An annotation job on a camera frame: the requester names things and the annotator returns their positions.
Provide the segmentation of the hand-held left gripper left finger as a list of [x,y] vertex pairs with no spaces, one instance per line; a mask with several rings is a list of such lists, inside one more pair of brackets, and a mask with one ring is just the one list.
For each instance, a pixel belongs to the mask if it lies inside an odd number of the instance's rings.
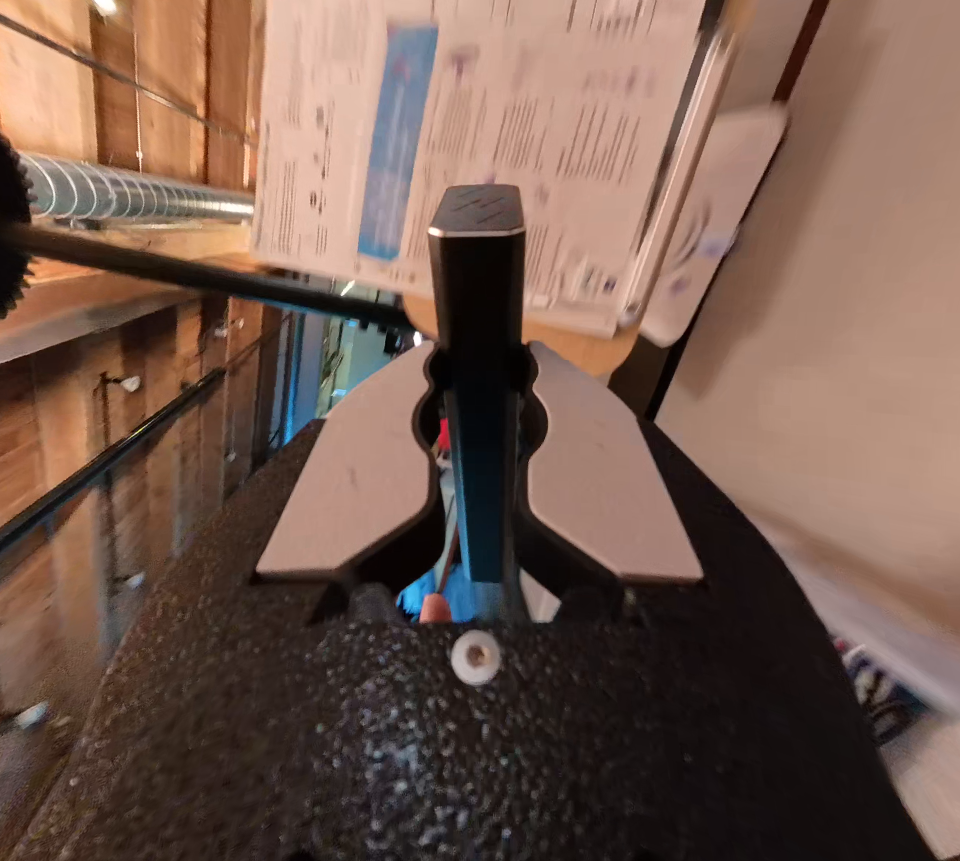
[[441,555],[436,463],[419,429],[434,388],[424,341],[354,387],[321,425],[255,568],[266,581],[408,586]]

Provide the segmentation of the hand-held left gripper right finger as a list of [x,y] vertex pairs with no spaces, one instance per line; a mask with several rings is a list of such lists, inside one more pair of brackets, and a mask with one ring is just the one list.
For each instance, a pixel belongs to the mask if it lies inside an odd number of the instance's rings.
[[591,589],[693,586],[704,569],[634,413],[542,341],[528,346],[514,545],[536,622]]

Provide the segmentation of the black multi-port usb hub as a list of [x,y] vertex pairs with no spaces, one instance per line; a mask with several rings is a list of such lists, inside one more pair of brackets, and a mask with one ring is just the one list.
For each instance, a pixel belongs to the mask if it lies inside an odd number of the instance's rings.
[[519,188],[448,188],[427,241],[463,570],[475,617],[512,620],[523,615],[513,530],[525,371]]

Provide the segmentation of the thin black pipe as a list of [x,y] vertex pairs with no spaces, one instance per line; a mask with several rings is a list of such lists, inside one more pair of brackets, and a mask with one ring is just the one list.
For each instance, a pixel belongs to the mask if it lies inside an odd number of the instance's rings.
[[184,414],[208,397],[226,379],[227,374],[227,367],[219,366],[203,375],[197,382],[184,387],[177,397],[149,415],[130,433],[103,448],[81,468],[8,519],[1,528],[2,557],[6,557],[19,543],[52,519],[96,480],[112,471],[139,448],[161,437]]

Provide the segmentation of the black pole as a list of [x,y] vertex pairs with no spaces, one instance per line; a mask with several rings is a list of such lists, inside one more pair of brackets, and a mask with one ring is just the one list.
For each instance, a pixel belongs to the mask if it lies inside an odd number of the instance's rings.
[[349,295],[320,291],[298,280],[238,271],[138,248],[102,243],[90,238],[30,224],[1,235],[10,247],[31,257],[73,264],[135,279],[180,288],[219,292],[249,302],[269,304],[299,313],[317,313],[398,331],[414,325],[401,308]]

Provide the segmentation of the black ribbed knob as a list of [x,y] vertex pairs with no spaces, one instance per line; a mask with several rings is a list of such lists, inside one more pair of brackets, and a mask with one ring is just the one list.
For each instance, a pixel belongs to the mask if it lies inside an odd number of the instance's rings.
[[[1,135],[1,234],[5,237],[32,223],[33,187],[19,153]],[[32,255],[16,246],[1,244],[1,319],[16,309],[29,289]]]

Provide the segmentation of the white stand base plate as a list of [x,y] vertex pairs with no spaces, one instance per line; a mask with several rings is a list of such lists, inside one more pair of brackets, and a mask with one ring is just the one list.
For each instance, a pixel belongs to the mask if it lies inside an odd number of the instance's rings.
[[639,334],[659,349],[687,332],[782,144],[781,102],[719,114],[706,137]]

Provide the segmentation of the ribbed metal duct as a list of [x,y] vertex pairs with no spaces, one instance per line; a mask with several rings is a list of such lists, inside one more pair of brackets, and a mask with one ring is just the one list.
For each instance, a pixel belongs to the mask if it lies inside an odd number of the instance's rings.
[[247,224],[255,213],[253,196],[243,192],[28,152],[18,159],[30,186],[31,211],[42,218]]

